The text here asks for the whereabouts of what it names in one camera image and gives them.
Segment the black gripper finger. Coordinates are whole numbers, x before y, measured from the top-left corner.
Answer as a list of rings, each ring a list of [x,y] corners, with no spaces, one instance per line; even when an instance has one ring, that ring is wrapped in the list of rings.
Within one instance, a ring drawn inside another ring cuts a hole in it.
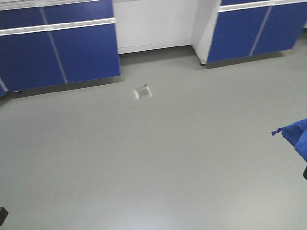
[[[306,166],[305,169],[304,169],[303,177],[304,177],[305,180],[307,181],[307,166]]]
[[[8,211],[5,209],[5,207],[0,207],[0,225],[3,225],[7,215]]]

